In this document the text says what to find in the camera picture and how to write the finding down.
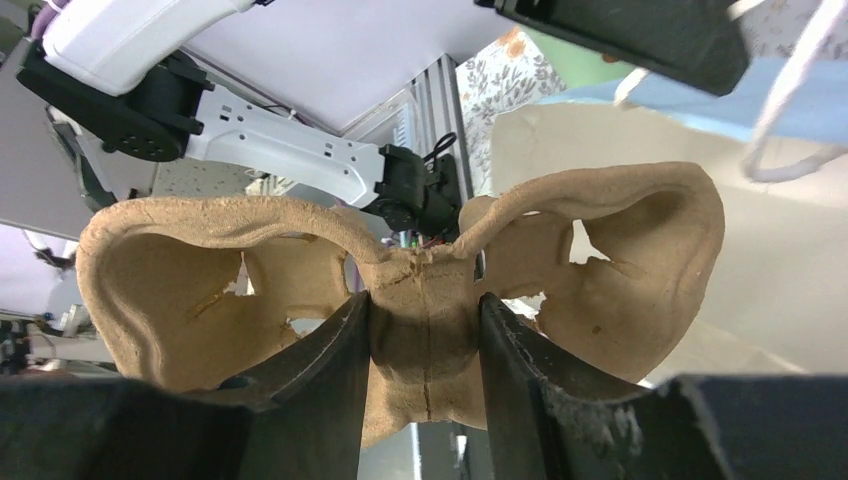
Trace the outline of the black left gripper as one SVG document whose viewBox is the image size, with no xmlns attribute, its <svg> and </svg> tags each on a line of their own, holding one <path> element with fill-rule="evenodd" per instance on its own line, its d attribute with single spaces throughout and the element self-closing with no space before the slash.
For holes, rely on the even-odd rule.
<svg viewBox="0 0 848 480">
<path fill-rule="evenodd" d="M 730 1 L 493 0 L 476 6 L 714 96 L 729 94 L 751 56 Z"/>
</svg>

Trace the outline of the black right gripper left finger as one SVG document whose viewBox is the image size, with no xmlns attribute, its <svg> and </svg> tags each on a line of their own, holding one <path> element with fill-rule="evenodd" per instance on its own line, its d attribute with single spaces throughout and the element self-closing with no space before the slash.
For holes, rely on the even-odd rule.
<svg viewBox="0 0 848 480">
<path fill-rule="evenodd" d="M 213 391 L 126 378 L 1 384 L 5 479 L 353 479 L 369 376 L 367 293 Z"/>
</svg>

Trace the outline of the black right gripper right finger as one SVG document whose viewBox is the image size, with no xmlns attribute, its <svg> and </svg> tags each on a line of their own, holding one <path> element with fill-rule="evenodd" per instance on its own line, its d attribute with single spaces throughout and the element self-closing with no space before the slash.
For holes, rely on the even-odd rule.
<svg viewBox="0 0 848 480">
<path fill-rule="evenodd" d="M 646 389 L 479 303 L 499 479 L 843 479 L 843 375 L 677 376 Z"/>
</svg>

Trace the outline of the light blue paper bag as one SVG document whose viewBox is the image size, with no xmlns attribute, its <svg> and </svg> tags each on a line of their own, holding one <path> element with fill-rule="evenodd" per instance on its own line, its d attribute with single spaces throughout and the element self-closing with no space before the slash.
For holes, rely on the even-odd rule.
<svg viewBox="0 0 848 480">
<path fill-rule="evenodd" d="M 834 28 L 781 115 L 762 168 L 825 155 L 817 172 L 759 184 L 741 172 L 751 128 L 818 5 L 767 1 L 742 19 L 754 56 L 730 95 L 660 76 L 613 108 L 614 84 L 579 87 L 497 117 L 492 189 L 566 169 L 664 160 L 699 164 L 722 197 L 726 233 L 699 316 L 649 376 L 847 369 L 847 28 Z"/>
</svg>

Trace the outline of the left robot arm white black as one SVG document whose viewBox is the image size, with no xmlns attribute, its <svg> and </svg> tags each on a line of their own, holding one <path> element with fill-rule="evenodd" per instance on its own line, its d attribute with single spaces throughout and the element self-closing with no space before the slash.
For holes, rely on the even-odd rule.
<svg viewBox="0 0 848 480">
<path fill-rule="evenodd" d="M 343 139 L 213 83 L 180 47 L 248 1 L 47 1 L 29 11 L 17 80 L 67 116 L 57 132 L 89 160 L 78 133 L 149 162 L 189 158 L 282 176 L 445 242 L 467 198 L 442 136 L 426 155 Z M 751 55 L 729 1 L 491 1 L 497 14 L 703 92 L 724 96 Z"/>
</svg>

